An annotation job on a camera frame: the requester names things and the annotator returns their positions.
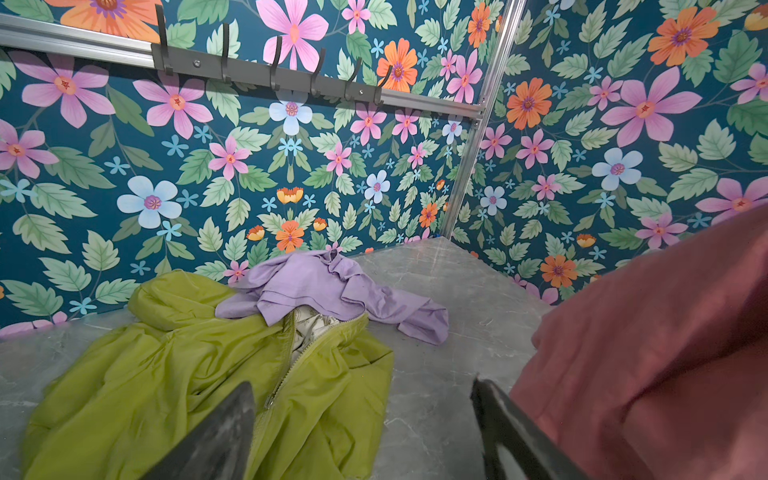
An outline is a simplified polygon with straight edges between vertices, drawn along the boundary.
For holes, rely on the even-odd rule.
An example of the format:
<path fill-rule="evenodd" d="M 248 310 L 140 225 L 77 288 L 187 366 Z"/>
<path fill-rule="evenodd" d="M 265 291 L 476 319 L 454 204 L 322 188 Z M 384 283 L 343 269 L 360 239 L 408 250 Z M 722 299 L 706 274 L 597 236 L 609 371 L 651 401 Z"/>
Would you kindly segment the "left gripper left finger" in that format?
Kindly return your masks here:
<path fill-rule="evenodd" d="M 243 382 L 190 431 L 142 480 L 245 477 L 255 428 L 252 386 Z"/>

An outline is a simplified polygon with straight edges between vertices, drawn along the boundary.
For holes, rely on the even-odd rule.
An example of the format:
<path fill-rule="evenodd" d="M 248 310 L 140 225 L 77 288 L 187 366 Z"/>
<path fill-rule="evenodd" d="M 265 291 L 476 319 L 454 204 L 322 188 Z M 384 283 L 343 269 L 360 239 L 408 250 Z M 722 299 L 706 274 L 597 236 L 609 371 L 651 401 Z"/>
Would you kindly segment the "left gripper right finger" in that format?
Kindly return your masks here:
<path fill-rule="evenodd" d="M 470 399 L 487 479 L 588 479 L 495 382 L 474 379 Z"/>

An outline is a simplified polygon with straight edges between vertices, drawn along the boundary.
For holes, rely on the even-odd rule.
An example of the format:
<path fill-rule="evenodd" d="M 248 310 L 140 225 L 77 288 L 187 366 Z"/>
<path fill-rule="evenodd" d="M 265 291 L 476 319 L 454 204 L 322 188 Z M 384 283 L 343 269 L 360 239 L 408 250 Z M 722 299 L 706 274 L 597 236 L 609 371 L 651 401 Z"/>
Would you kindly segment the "pink cloth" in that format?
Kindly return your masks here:
<path fill-rule="evenodd" d="M 767 475 L 767 210 L 547 313 L 511 399 L 593 479 Z"/>

